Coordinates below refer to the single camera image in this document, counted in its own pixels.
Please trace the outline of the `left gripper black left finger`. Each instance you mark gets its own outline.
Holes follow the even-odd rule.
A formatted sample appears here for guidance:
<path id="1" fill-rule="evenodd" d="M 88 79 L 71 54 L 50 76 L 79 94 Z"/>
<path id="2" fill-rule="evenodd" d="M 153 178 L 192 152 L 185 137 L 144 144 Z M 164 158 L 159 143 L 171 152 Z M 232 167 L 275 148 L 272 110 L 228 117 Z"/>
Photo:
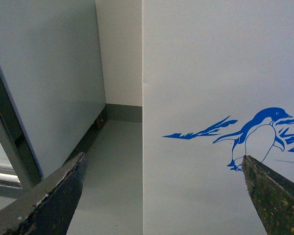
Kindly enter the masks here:
<path id="1" fill-rule="evenodd" d="M 87 158 L 80 152 L 0 210 L 0 235 L 65 235 L 83 191 Z"/>

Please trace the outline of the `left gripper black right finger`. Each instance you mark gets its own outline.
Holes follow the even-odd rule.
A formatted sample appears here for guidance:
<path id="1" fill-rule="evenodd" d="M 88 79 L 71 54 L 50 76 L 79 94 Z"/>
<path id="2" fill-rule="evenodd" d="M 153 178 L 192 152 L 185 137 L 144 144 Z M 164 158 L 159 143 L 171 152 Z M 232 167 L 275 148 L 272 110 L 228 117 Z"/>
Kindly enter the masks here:
<path id="1" fill-rule="evenodd" d="M 244 156 L 242 169 L 267 234 L 294 235 L 294 183 L 252 156 Z"/>

